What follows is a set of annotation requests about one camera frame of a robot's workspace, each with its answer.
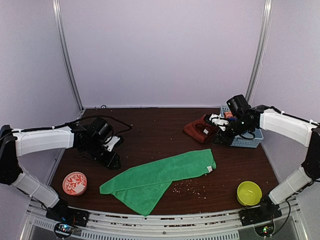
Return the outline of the green microfibre towel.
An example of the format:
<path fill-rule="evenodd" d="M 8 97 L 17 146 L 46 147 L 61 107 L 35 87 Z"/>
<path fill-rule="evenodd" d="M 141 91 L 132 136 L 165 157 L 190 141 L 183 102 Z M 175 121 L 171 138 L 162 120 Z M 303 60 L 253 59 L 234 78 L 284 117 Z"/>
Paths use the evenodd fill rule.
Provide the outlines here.
<path fill-rule="evenodd" d="M 210 149 L 194 150 L 131 167 L 103 183 L 102 195 L 113 195 L 134 212 L 147 217 L 172 182 L 198 178 L 217 168 Z"/>

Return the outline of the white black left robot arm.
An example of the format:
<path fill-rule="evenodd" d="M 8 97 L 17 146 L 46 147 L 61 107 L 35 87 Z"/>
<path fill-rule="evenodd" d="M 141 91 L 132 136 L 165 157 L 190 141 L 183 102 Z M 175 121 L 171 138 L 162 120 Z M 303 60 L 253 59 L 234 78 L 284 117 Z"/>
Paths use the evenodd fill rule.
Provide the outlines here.
<path fill-rule="evenodd" d="M 29 129 L 2 126 L 0 182 L 38 200 L 61 222 L 69 221 L 72 211 L 67 201 L 23 169 L 18 163 L 18 157 L 53 149 L 75 148 L 89 154 L 102 166 L 117 170 L 121 162 L 114 148 L 122 143 L 123 138 L 114 134 L 107 119 L 105 115 L 97 115 L 87 125 L 74 120 L 58 126 Z M 216 167 L 210 149 L 190 151 L 132 167 L 102 184 L 99 192 L 102 195 L 113 195 L 136 213 L 148 216 L 173 182 L 201 177 Z"/>

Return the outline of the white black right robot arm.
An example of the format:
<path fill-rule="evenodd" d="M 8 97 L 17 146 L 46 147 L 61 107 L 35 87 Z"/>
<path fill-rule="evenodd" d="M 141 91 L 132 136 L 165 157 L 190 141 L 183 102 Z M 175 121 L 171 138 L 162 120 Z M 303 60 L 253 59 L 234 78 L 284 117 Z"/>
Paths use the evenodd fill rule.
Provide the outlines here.
<path fill-rule="evenodd" d="M 236 136 L 255 129 L 271 131 L 292 139 L 307 148 L 301 166 L 283 182 L 263 197 L 256 210 L 259 220 L 268 220 L 276 207 L 301 189 L 320 179 L 320 125 L 313 120 L 305 120 L 289 115 L 274 106 L 251 107 L 243 95 L 236 95 L 227 101 L 235 120 L 212 114 L 209 122 L 219 130 L 213 142 L 230 146 Z"/>

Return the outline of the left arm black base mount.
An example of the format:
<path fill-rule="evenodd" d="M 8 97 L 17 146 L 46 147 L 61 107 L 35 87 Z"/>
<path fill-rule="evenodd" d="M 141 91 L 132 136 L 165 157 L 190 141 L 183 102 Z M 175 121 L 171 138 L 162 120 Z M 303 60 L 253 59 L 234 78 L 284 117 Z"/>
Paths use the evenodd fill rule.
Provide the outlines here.
<path fill-rule="evenodd" d="M 89 220 L 89 212 L 86 210 L 69 207 L 64 199 L 59 199 L 53 207 L 43 205 L 46 210 L 46 217 L 58 222 L 66 223 L 77 227 L 86 227 Z"/>

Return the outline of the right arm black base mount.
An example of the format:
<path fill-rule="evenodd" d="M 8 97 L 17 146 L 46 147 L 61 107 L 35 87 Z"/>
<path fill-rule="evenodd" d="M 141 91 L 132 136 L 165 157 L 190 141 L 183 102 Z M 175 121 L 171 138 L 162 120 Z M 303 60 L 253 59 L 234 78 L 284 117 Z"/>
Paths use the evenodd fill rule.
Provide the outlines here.
<path fill-rule="evenodd" d="M 278 204 L 262 200 L 256 207 L 243 208 L 238 214 L 242 226 L 249 226 L 279 218 L 282 211 Z"/>

